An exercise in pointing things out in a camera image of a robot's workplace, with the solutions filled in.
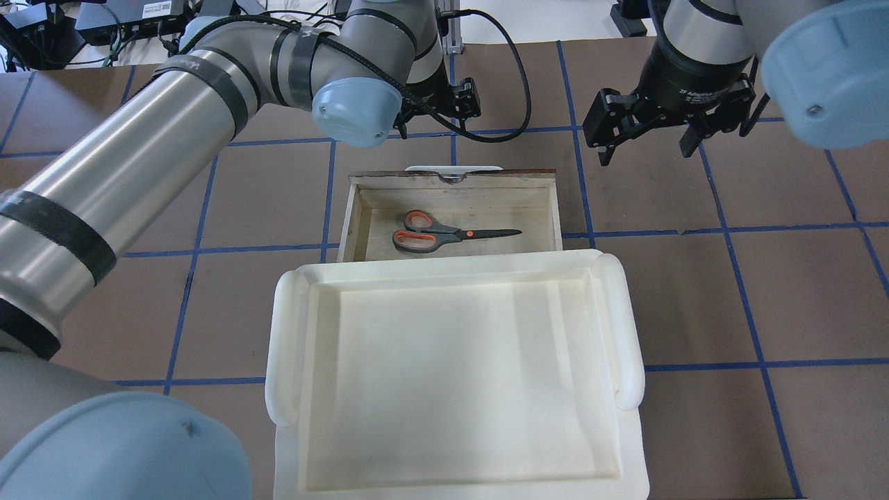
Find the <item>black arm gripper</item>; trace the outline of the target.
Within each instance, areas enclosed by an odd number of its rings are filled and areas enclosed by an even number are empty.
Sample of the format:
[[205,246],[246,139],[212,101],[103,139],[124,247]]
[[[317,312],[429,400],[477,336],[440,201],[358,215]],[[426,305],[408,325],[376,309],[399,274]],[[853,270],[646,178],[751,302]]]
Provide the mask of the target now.
[[755,55],[711,65],[654,49],[634,90],[600,89],[582,122],[584,142],[596,149],[601,167],[608,167],[618,146],[658,128],[686,127],[679,142],[683,158],[716,133],[744,137],[758,120],[756,70]]

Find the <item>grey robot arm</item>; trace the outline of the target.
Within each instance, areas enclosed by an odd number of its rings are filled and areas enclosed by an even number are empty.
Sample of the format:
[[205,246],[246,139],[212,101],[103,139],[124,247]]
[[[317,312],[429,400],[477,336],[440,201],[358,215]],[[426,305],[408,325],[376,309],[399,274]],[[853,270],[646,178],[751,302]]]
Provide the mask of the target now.
[[3,499],[249,499],[238,437],[172,397],[58,366],[60,324],[266,104],[375,147],[441,69],[433,1],[353,1],[337,33],[266,15],[199,22],[82,140],[2,195]]
[[886,1],[619,1],[622,35],[656,37],[636,88],[600,89],[582,124],[606,167],[618,146],[684,126],[689,158],[716,133],[746,136],[769,103],[819,149],[887,140]]

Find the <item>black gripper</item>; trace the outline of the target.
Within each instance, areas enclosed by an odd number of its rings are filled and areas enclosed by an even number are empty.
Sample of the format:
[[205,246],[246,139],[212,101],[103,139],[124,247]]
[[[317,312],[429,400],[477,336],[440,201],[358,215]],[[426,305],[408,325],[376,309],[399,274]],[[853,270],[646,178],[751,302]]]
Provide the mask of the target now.
[[407,83],[406,89],[424,103],[431,112],[425,111],[421,105],[404,96],[402,108],[394,121],[394,129],[402,139],[406,139],[406,125],[414,117],[444,116],[454,118],[460,127],[464,128],[467,120],[481,116],[479,89],[477,89],[475,79],[465,77],[455,85],[451,85],[447,70],[443,66],[435,70],[430,77],[426,77],[418,83]]

